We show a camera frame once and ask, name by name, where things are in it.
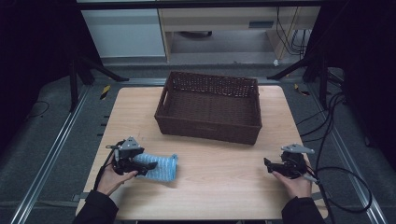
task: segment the hand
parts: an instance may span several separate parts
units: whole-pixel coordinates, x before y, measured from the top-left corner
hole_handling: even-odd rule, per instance
[[[126,173],[125,175],[118,175],[111,165],[113,157],[114,154],[111,155],[110,159],[108,160],[97,188],[97,191],[104,193],[107,196],[110,196],[125,181],[130,180],[137,175],[137,171],[132,171],[130,173]]]
[[[291,199],[298,198],[310,198],[312,194],[312,182],[300,176],[295,179],[288,179],[282,174],[273,171],[273,175],[285,185]]]

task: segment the black sleeve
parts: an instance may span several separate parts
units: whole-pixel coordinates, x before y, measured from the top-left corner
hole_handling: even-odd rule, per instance
[[[107,195],[91,190],[73,223],[110,224],[114,222],[118,211],[119,208]]]
[[[312,198],[293,198],[282,210],[284,224],[325,223]]]

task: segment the brown woven basket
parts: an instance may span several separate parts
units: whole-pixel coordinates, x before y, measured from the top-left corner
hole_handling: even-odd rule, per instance
[[[171,72],[154,117],[163,134],[254,145],[262,128],[257,79]]]

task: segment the light wood tabletop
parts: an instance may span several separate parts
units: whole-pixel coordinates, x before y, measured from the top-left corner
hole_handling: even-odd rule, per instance
[[[121,185],[111,195],[120,209],[117,219],[281,219],[289,198],[283,185],[267,173],[263,158],[281,162],[281,147],[302,143],[282,89],[259,87],[262,129],[254,146],[161,134],[154,114],[162,90],[120,90],[84,192],[93,188],[109,153],[106,146],[132,136],[145,153],[177,154],[177,177],[170,183],[134,178]],[[81,200],[77,212],[83,204]]]

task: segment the blue cloth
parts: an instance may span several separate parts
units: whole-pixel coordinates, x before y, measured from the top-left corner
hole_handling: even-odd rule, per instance
[[[171,182],[176,178],[177,155],[170,157],[153,156],[142,153],[134,157],[134,161],[148,164],[150,162],[158,162],[153,170],[149,170],[146,175],[139,175],[138,178],[147,178],[156,181]]]

